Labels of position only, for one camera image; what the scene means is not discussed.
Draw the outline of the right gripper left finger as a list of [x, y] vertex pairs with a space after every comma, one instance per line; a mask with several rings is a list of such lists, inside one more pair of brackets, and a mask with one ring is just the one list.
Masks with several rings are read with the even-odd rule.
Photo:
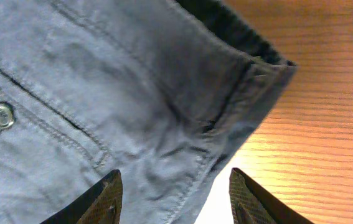
[[119, 224], [122, 199], [121, 172], [115, 169], [41, 224]]

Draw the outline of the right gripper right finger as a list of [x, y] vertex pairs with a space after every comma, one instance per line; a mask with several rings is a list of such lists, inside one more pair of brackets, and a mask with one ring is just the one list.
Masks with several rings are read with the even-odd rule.
[[234, 224], [314, 224], [234, 167], [229, 177]]

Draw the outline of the navy blue denim shorts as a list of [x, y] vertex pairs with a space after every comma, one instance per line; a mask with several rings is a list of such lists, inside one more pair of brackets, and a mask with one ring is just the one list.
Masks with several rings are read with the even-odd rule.
[[114, 169], [121, 223], [194, 223], [295, 70], [221, 1], [0, 0], [0, 223]]

